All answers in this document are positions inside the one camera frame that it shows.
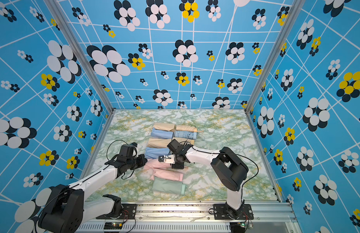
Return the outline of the beige umbrella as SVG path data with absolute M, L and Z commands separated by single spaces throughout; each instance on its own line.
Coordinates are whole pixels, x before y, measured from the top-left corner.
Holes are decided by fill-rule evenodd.
M 176 131 L 187 131 L 187 132 L 192 132 L 192 133 L 204 132 L 204 130 L 199 130 L 197 127 L 190 126 L 190 125 L 176 125 Z
M 184 145 L 184 146 L 186 146 L 186 145 L 194 145 L 194 140 L 183 138 L 183 139 L 180 140 L 180 144 Z

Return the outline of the blue umbrella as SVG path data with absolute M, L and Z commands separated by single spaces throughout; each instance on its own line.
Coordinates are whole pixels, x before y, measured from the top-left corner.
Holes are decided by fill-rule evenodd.
M 189 132 L 189 131 L 175 131 L 174 137 L 186 138 L 190 140 L 196 140 L 197 132 Z

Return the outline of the pink umbrella sleeve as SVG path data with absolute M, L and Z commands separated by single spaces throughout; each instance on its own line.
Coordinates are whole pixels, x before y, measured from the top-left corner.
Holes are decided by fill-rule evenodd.
M 153 168 L 167 170 L 171 168 L 171 165 L 168 163 L 160 163 L 157 159 L 148 159 L 144 165 L 144 170 L 152 170 Z
M 169 171 L 169 170 L 162 170 L 162 169 L 155 169 L 153 168 L 153 174 L 151 175 L 151 180 L 155 178 L 171 180 L 171 181 L 183 181 L 183 174 L 180 172 Z

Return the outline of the blue umbrella sleeve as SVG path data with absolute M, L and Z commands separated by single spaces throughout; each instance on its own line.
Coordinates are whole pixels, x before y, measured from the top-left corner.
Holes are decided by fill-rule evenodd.
M 146 148 L 145 157 L 149 159 L 158 159 L 160 156 L 168 155 L 168 148 Z
M 171 131 L 157 130 L 153 128 L 151 137 L 157 139 L 172 139 L 174 137 L 174 133 Z

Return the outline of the beige umbrella sleeve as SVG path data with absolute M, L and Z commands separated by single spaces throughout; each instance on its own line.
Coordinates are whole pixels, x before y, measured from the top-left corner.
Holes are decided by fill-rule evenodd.
M 147 144 L 149 148 L 167 148 L 167 145 L 172 141 L 172 139 L 160 139 L 160 138 L 150 138 Z
M 175 130 L 176 125 L 172 123 L 154 123 L 154 129 L 161 131 L 173 132 Z

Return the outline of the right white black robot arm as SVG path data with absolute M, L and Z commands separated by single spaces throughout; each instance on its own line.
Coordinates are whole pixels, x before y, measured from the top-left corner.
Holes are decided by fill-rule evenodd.
M 185 163 L 210 166 L 227 188 L 227 200 L 222 213 L 231 219 L 238 219 L 243 214 L 243 185 L 249 168 L 236 153 L 228 147 L 221 150 L 200 149 L 175 139 L 167 147 L 170 153 L 159 156 L 159 162 L 171 164 L 174 169 L 183 169 Z

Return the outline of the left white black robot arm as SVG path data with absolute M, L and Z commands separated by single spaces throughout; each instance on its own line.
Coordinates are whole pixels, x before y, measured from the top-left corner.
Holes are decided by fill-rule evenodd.
M 37 226 L 52 233 L 74 233 L 81 224 L 99 216 L 128 217 L 118 196 L 107 194 L 93 202 L 87 199 L 105 184 L 123 176 L 128 170 L 142 168 L 146 163 L 143 154 L 130 158 L 115 155 L 101 169 L 82 180 L 51 188 Z

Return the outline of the green umbrella sleeve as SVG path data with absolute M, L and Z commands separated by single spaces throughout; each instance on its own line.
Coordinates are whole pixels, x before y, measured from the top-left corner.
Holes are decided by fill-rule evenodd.
M 180 181 L 172 181 L 155 178 L 152 186 L 153 191 L 184 195 L 186 185 Z

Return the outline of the left circuit board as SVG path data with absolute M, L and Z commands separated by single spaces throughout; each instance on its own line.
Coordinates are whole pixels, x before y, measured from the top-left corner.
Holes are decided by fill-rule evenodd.
M 112 232 L 112 231 L 120 231 L 123 228 L 123 223 L 121 222 L 105 222 L 104 231 Z

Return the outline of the circuit board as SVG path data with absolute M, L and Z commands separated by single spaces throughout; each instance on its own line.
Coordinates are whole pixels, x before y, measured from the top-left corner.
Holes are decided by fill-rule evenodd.
M 248 224 L 243 222 L 231 222 L 230 230 L 231 233 L 246 233 Z
M 112 232 L 112 231 L 120 231 L 123 228 L 123 223 L 121 222 L 105 222 L 104 231 Z

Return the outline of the right circuit board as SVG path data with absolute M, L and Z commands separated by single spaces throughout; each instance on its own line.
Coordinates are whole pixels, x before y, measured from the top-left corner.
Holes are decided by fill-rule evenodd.
M 243 222 L 231 222 L 230 230 L 231 233 L 246 233 L 248 224 Z

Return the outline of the aluminium front rail frame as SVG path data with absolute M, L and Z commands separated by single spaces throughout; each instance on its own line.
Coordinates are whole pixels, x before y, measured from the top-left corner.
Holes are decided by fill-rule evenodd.
M 252 202 L 253 220 L 215 220 L 214 204 L 221 202 L 130 202 L 137 204 L 135 219 L 96 219 L 79 226 L 74 233 L 231 233 L 231 222 L 248 224 L 246 233 L 300 233 L 287 203 Z M 120 231 L 105 232 L 105 222 L 121 222 Z

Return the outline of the left aluminium corner post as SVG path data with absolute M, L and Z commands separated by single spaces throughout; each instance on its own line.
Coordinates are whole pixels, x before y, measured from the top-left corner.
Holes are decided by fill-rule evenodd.
M 47 8 L 49 9 L 52 16 L 55 18 L 57 24 L 59 25 L 65 39 L 69 43 L 69 46 L 72 48 L 73 52 L 75 53 L 78 61 L 82 69 L 85 71 L 86 76 L 89 78 L 92 86 L 96 90 L 97 94 L 101 98 L 101 101 L 106 106 L 107 111 L 109 114 L 114 112 L 114 108 L 108 99 L 107 94 L 101 87 L 101 83 L 97 76 L 95 75 L 92 67 L 89 64 L 87 57 L 84 55 L 84 52 L 78 43 L 78 40 L 75 36 L 75 33 L 72 31 L 70 25 L 66 21 L 66 16 L 64 13 L 61 12 L 61 7 L 57 3 L 57 1 L 44 1 Z

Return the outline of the aluminium corner post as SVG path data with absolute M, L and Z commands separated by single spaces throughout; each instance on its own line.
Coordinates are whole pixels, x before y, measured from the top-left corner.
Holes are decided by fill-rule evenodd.
M 288 19 L 282 26 L 282 29 L 281 29 L 280 33 L 278 34 L 277 40 L 274 43 L 274 46 L 273 46 L 273 48 L 266 60 L 266 63 L 263 67 L 262 74 L 260 75 L 260 77 L 252 91 L 252 94 L 250 96 L 250 99 L 248 101 L 248 105 L 246 108 L 247 114 L 253 108 L 255 101 L 257 100 L 258 95 L 261 91 L 261 87 L 264 84 L 264 82 L 266 81 L 267 77 L 269 76 L 269 72 L 272 70 L 273 65 L 275 64 L 275 62 L 278 58 L 279 51 L 281 50 L 288 35 L 290 34 L 290 32 L 296 22 L 296 19 L 297 19 L 298 15 L 300 14 L 300 11 L 301 11 L 304 3 L 305 3 L 305 0 L 296 0 L 293 2 L 293 5 L 290 7 Z
M 89 64 L 87 57 L 84 55 L 84 52 L 78 43 L 78 40 L 75 36 L 75 33 L 72 31 L 70 25 L 66 21 L 66 16 L 64 13 L 61 12 L 61 7 L 57 3 L 57 1 L 44 1 L 47 8 L 49 9 L 52 16 L 55 18 L 57 24 L 59 25 L 65 39 L 69 43 L 69 46 L 72 48 L 73 52 L 75 53 L 78 61 L 82 69 L 85 71 L 86 76 L 89 78 L 92 86 L 96 90 L 97 94 L 101 98 L 101 101 L 106 106 L 107 111 L 109 114 L 114 112 L 114 108 L 108 99 L 107 94 L 101 87 L 101 83 L 97 76 L 95 75 L 92 67 Z

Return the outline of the right aluminium corner post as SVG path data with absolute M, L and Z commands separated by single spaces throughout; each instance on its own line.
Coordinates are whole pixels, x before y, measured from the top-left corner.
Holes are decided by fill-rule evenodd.
M 248 105 L 246 108 L 247 114 L 253 108 L 255 101 L 257 100 L 258 95 L 261 91 L 261 87 L 264 84 L 264 82 L 266 81 L 267 77 L 269 76 L 269 72 L 272 70 L 273 65 L 275 64 L 275 62 L 278 58 L 279 51 L 281 50 L 288 35 L 290 34 L 290 32 L 296 22 L 296 19 L 297 19 L 298 15 L 300 14 L 300 11 L 301 11 L 304 3 L 305 3 L 305 0 L 296 0 L 293 2 L 293 5 L 290 7 L 288 19 L 282 26 L 282 29 L 281 29 L 280 33 L 278 34 L 277 40 L 274 43 L 274 46 L 273 46 L 273 48 L 266 60 L 266 63 L 263 67 L 262 74 L 260 75 L 260 77 L 252 91 L 252 94 L 250 96 L 250 99 L 248 101 Z

